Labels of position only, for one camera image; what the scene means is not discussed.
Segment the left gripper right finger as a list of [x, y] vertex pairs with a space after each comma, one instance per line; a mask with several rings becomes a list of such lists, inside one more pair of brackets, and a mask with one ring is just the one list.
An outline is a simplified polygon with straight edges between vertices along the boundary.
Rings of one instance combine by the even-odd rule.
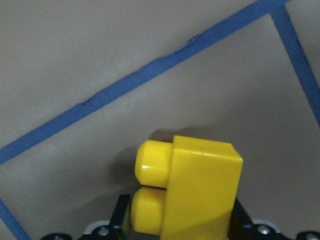
[[229, 240], [249, 240], [252, 231], [253, 221], [246, 210], [236, 198], [231, 214], [228, 239]]

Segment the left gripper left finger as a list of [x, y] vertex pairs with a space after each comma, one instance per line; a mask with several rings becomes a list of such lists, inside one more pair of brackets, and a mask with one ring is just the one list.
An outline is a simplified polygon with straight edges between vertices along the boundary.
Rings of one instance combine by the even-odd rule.
[[110, 226], [115, 240], [128, 240], [131, 232], [131, 195], [118, 197], [110, 219]]

